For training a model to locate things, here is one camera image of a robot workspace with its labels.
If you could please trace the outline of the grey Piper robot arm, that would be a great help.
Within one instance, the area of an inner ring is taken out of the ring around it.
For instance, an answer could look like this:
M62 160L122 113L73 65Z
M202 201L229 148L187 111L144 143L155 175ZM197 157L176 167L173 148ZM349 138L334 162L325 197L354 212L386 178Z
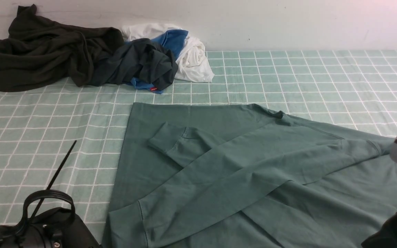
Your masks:
M28 217L34 201L59 199L70 208L57 207L36 217ZM397 248L397 213L375 234L361 243L362 248ZM39 190L24 201L23 214L15 226L0 226L0 248L101 248L75 212L73 199L59 190Z

